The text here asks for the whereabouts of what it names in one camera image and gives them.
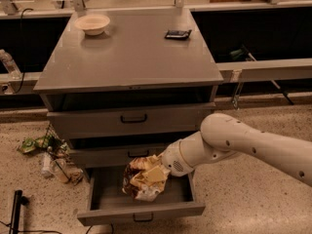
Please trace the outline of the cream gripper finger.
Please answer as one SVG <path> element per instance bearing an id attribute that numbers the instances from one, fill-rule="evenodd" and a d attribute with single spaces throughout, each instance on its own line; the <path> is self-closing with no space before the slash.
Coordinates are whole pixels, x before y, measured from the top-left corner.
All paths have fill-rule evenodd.
<path id="1" fill-rule="evenodd" d="M 162 165 L 155 166 L 154 168 L 144 172 L 143 177 L 149 182 L 165 181 L 168 178 L 170 171 Z"/>

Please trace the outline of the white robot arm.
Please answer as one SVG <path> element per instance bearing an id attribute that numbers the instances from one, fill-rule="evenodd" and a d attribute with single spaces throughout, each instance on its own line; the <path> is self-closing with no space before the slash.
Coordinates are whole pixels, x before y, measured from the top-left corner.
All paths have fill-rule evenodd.
<path id="1" fill-rule="evenodd" d="M 184 176 L 198 166 L 244 153 L 312 185 L 312 142 L 254 129 L 222 113 L 207 116 L 200 130 L 170 144 L 155 168 L 143 173 L 146 179 L 163 180 Z"/>

